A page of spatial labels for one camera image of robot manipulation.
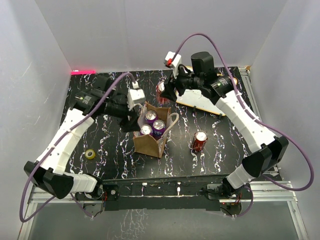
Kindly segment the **red soda can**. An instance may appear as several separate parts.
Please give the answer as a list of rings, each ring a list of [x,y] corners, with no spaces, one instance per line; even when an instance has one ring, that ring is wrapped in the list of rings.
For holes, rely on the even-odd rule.
[[[156,100],[160,105],[165,105],[168,104],[170,101],[165,98],[165,97],[161,97],[161,94],[164,92],[165,90],[165,85],[164,85],[165,81],[162,80],[160,81],[157,86],[156,86]]]
[[[192,150],[195,152],[201,152],[204,149],[207,140],[208,140],[208,134],[205,131],[203,130],[197,131],[193,136],[193,140],[191,144]]]

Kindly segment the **purple soda can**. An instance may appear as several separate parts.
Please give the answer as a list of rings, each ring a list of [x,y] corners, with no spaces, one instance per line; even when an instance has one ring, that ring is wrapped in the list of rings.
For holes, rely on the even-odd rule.
[[[146,136],[146,135],[153,136],[152,127],[149,124],[142,125],[141,128],[140,128],[140,135],[141,136]]]
[[[145,113],[145,121],[149,124],[152,125],[154,123],[154,121],[156,121],[158,119],[158,115],[155,111],[153,110],[149,110]]]
[[[152,124],[152,134],[153,137],[158,140],[162,137],[162,135],[164,134],[166,130],[166,125],[164,123],[164,121],[158,119],[155,120]]]

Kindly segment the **purple soda can front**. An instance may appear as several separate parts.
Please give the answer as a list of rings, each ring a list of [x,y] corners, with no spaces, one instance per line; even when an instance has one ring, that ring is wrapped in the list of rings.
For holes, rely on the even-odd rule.
[[[146,135],[153,136],[152,127],[149,124],[142,125],[141,128],[140,128],[140,135],[141,136],[146,136]]]

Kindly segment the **brown canvas tote bag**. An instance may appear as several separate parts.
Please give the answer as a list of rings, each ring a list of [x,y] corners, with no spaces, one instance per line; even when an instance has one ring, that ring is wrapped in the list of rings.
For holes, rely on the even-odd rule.
[[[147,124],[145,119],[147,111],[156,112],[157,117],[165,123],[164,134],[159,139],[155,139],[151,135],[141,135],[140,133],[141,127]],[[171,113],[170,107],[155,107],[148,102],[145,102],[145,104],[141,106],[140,115],[137,120],[139,131],[133,132],[132,139],[135,152],[155,158],[161,158],[164,152],[168,134],[178,122],[179,116],[180,115],[178,113]]]

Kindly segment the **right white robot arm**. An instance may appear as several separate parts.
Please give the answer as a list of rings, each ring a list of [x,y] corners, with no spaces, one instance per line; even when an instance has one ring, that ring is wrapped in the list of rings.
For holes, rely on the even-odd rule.
[[[289,141],[284,136],[277,137],[258,123],[258,117],[246,105],[241,94],[234,90],[233,77],[217,75],[211,54],[197,52],[191,56],[191,63],[192,70],[189,70],[181,63],[180,54],[172,51],[167,53],[164,64],[172,69],[172,76],[164,82],[164,91],[160,96],[175,102],[186,90],[199,90],[244,137],[251,155],[245,157],[241,165],[210,192],[233,199],[240,194],[244,185],[280,162]]]

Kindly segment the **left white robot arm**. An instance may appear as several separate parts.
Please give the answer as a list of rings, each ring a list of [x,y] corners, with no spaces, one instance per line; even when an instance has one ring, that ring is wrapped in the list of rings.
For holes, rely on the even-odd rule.
[[[90,173],[68,173],[66,167],[79,141],[99,116],[111,116],[120,120],[123,132],[139,129],[139,115],[135,106],[145,101],[145,94],[136,79],[127,93],[117,90],[117,85],[124,77],[132,78],[129,72],[113,80],[99,75],[90,88],[75,93],[70,101],[65,118],[57,133],[34,161],[24,165],[29,184],[42,189],[57,199],[68,194],[85,193],[97,200],[103,195],[102,181]]]

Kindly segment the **small whiteboard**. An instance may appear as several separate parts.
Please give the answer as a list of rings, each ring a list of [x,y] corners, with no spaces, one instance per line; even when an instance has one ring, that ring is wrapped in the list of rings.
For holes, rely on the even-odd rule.
[[[198,89],[186,89],[182,96],[179,96],[176,88],[176,102],[182,105],[193,107],[215,115],[225,116],[225,112],[217,106],[217,101],[224,98],[226,94],[234,89],[232,83],[237,80],[230,78],[228,75],[218,74],[214,69],[209,71],[200,70],[195,73],[185,65],[178,66],[178,73],[193,72],[200,78]]]

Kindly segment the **pink marker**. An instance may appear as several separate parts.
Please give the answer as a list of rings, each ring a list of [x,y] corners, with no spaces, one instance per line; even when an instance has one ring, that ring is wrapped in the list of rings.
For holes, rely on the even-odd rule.
[[[90,74],[95,74],[95,70],[74,70],[71,72],[71,75],[90,75]]]

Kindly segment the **yellow tape roll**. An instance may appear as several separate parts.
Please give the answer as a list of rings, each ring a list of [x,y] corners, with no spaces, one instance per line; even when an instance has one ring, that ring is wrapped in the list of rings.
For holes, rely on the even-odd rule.
[[[95,151],[93,149],[88,149],[88,150],[85,151],[84,156],[87,159],[92,160],[92,159],[95,158],[96,153],[95,153]]]

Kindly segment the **red soda can front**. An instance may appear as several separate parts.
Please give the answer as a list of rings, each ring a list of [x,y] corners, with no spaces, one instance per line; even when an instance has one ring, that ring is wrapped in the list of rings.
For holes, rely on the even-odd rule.
[[[193,136],[193,140],[191,144],[192,150],[195,152],[201,152],[204,149],[207,140],[208,140],[208,134],[205,131],[203,130],[197,131]]]

